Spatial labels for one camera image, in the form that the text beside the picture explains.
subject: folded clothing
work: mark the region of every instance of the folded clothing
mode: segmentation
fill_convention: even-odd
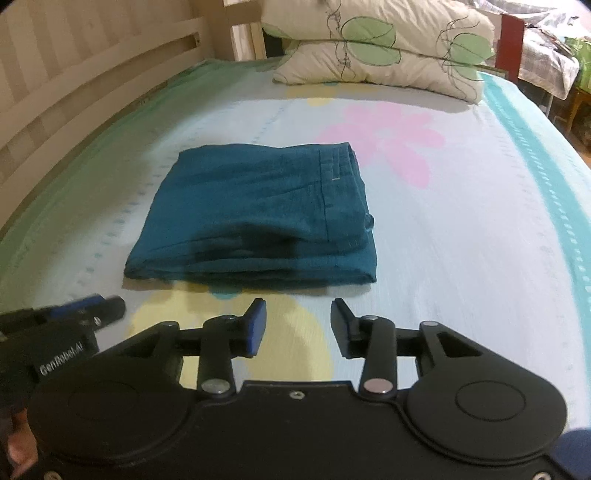
[[[207,145],[179,154],[125,276],[278,288],[369,283],[372,227],[349,144]]]
[[[294,40],[273,79],[288,85],[369,82],[415,87],[472,103],[480,102],[483,88],[473,66],[346,41]]]
[[[478,64],[492,55],[494,27],[452,0],[265,0],[269,35],[346,40]]]

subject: bed sheet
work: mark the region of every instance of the bed sheet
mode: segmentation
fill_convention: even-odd
[[[154,323],[198,327],[268,303],[259,356],[238,381],[352,380],[330,302],[397,326],[436,320],[553,382],[569,428],[588,426],[591,364],[591,174],[517,88],[485,76],[469,105],[413,89],[284,86],[273,62],[208,61],[102,133],[16,221],[0,244],[0,311],[92,293],[121,295],[107,348]],[[348,141],[375,217],[378,282],[273,292],[123,277],[151,201],[181,150],[244,142],[273,147]],[[195,383],[188,359],[182,382]],[[399,383],[416,380],[412,359]]]

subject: green object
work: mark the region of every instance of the green object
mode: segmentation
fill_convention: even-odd
[[[277,28],[273,25],[269,25],[268,23],[263,23],[261,24],[263,27],[263,30],[265,32],[267,32],[267,35],[270,35],[272,37],[277,37],[277,38],[290,38],[289,35],[287,35],[282,29]]]
[[[279,62],[279,65],[277,65],[277,66],[280,67],[281,65],[285,64],[287,62],[287,60],[292,58],[292,56],[297,51],[299,46],[300,46],[299,40],[292,40],[290,42],[289,46],[285,49],[285,55],[283,55],[283,58],[281,59],[281,61]]]
[[[392,47],[396,41],[394,25],[373,17],[354,17],[341,29],[345,40]]]
[[[460,33],[449,47],[450,58],[457,63],[477,65],[493,55],[488,40],[474,33]]]
[[[568,37],[564,42],[573,50],[574,57],[579,61],[579,75],[574,85],[591,93],[591,42],[583,38]]]
[[[468,65],[455,65],[455,64],[453,65],[453,67],[456,70],[456,72],[458,72],[458,74],[460,74],[465,79],[472,80],[474,82],[478,82],[478,81],[482,80],[480,78],[480,76],[478,75],[478,71],[476,70],[476,67],[468,66]]]
[[[400,50],[397,48],[380,47],[369,43],[347,42],[349,53],[366,65],[387,67],[400,63]]]

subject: wooden headboard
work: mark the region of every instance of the wooden headboard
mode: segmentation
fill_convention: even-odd
[[[15,0],[0,14],[0,238],[114,118],[206,58],[234,60],[236,25],[264,56],[260,18],[258,1]]]

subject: white cloth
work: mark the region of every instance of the white cloth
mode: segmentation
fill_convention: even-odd
[[[266,0],[261,21],[277,37],[359,41],[440,58],[469,33],[479,48],[464,53],[483,58],[454,60],[472,64],[491,55],[494,34],[484,15],[452,0]]]
[[[369,82],[416,87],[471,103],[482,96],[475,68],[415,55],[396,48],[345,41],[297,42],[288,50],[274,80],[289,85]]]

